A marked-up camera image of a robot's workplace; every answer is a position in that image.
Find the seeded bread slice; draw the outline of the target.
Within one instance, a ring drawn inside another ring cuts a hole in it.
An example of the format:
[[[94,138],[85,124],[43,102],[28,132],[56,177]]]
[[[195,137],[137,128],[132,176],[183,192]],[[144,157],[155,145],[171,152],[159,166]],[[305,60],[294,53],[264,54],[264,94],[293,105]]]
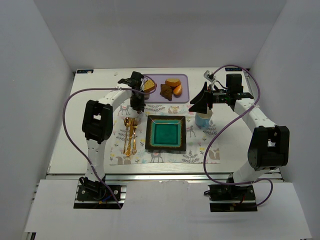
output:
[[[144,92],[149,93],[152,92],[156,88],[156,84],[151,80],[148,79],[144,84]]]

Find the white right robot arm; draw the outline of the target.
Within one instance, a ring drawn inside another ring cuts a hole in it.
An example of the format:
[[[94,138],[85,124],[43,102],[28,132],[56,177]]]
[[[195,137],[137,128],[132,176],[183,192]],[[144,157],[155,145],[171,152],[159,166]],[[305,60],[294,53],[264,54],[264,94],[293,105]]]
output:
[[[206,71],[201,91],[190,101],[189,112],[206,114],[214,104],[227,104],[242,119],[252,133],[247,161],[230,177],[230,185],[248,186],[270,170],[286,166],[289,159],[290,131],[276,125],[257,107],[256,99],[244,92],[242,75],[228,73],[226,87],[215,86],[216,79]]]

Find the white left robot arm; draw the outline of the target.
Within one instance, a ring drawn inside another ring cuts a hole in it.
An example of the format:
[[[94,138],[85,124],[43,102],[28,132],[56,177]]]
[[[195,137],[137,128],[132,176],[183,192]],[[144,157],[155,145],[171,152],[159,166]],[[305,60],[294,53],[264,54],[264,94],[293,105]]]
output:
[[[145,110],[145,91],[142,87],[144,78],[143,74],[134,71],[129,78],[119,80],[115,90],[106,96],[86,103],[82,131],[87,142],[89,162],[85,177],[80,180],[86,188],[103,185],[105,147],[113,132],[114,111],[126,100],[130,100],[129,106],[136,114]]]

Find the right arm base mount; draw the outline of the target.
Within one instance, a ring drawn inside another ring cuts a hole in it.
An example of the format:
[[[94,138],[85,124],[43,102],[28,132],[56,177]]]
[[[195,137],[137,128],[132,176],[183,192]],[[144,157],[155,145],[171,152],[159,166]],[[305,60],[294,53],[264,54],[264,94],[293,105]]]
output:
[[[258,204],[251,182],[235,184],[232,177],[226,181],[212,178],[212,184],[203,195],[209,198],[210,211],[212,213],[236,213],[236,212],[256,212]]]

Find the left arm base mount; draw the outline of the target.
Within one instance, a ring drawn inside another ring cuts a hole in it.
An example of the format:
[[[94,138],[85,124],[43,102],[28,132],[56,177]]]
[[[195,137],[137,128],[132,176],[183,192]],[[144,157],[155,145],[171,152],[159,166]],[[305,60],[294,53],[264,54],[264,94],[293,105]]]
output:
[[[119,210],[126,198],[126,186],[111,184],[107,188],[100,181],[80,177],[76,189],[74,209]]]

